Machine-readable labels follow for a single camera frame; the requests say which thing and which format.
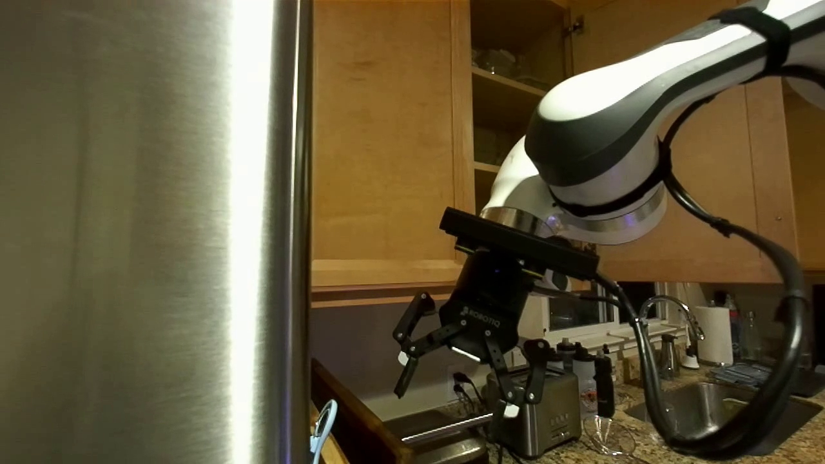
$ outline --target stainless steel refrigerator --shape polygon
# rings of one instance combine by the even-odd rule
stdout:
[[[308,24],[0,4],[0,462],[306,462]]]

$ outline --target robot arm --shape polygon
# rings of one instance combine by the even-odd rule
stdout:
[[[518,343],[521,305],[547,272],[592,278],[630,310],[621,290],[597,274],[597,259],[563,241],[636,241],[659,221],[661,197],[669,191],[687,211],[725,234],[753,243],[772,261],[785,287],[779,312],[785,340],[783,358],[736,419],[713,434],[683,437],[661,410],[655,358],[638,319],[630,317],[650,419],[681,455],[732,460],[753,450],[783,414],[799,366],[801,314],[810,308],[803,276],[779,245],[691,206],[669,174],[665,144],[672,131],[665,143],[656,135],[677,108],[766,76],[801,77],[797,90],[825,108],[825,0],[768,0],[762,8],[727,10],[656,49],[549,90],[526,138],[503,162],[482,209],[485,220],[447,211],[440,224],[455,234],[469,261],[453,296],[438,312],[444,339],[426,343],[428,350],[447,346],[503,371],[498,356]],[[503,211],[526,216],[534,234],[494,224]],[[402,350],[413,350],[413,327],[396,334],[404,336]]]
[[[744,10],[551,87],[482,215],[521,209],[556,234],[600,245],[647,234],[661,216],[656,131],[669,113],[766,73],[825,73],[825,4]],[[797,90],[825,108],[821,82]]]

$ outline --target wall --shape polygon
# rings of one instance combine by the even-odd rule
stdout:
[[[779,308],[779,299],[780,299],[780,287],[705,287],[705,291],[710,290],[727,290],[732,291],[736,308],[743,312],[753,310],[753,319],[756,319],[756,327],[757,327],[757,336],[759,336],[759,346],[762,350],[771,356],[771,354],[779,354],[780,350],[780,336],[783,336],[783,325],[776,322],[776,308]],[[806,346],[811,350],[811,314],[806,317]]]

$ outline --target cabinet shelf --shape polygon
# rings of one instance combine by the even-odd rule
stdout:
[[[472,71],[474,125],[494,129],[526,127],[540,102],[540,90],[518,81]]]
[[[491,162],[474,162],[472,167],[474,167],[476,183],[491,183],[498,175],[498,165],[491,165]]]

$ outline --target refrigerator door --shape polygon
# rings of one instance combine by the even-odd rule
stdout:
[[[3,0],[0,462],[306,462],[306,19]]]

